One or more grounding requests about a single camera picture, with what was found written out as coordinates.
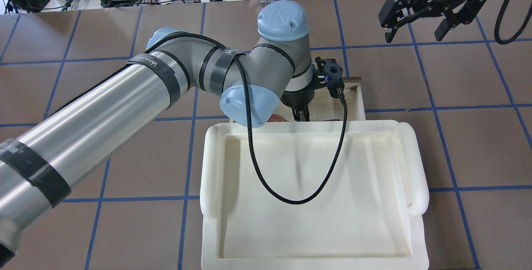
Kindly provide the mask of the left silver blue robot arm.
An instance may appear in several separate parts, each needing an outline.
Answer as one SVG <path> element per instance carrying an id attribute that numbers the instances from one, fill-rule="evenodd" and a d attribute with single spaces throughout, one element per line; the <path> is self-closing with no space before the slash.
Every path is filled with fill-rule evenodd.
<path id="1" fill-rule="evenodd" d="M 247 128 L 264 126 L 283 96 L 317 89 L 304 7 L 272 2 L 257 24 L 249 54 L 160 28 L 110 77 L 1 143 L 1 265 L 15 257 L 24 231 L 191 88 L 220 97 L 224 115 Z"/>

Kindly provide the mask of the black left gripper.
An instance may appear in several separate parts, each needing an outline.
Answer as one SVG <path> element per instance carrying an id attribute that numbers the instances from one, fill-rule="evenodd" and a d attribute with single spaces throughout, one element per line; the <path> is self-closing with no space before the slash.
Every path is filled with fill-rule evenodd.
<path id="1" fill-rule="evenodd" d="M 295 122 L 300 122 L 300 110 L 302 122 L 309 122 L 308 104 L 312 101 L 315 90 L 327 88 L 332 98 L 344 100 L 345 85 L 342 74 L 343 68 L 335 59 L 322 59 L 318 56 L 311 61 L 306 71 L 292 78 L 304 81 L 295 88 L 285 90 L 281 96 L 281 103 L 293 110 Z"/>

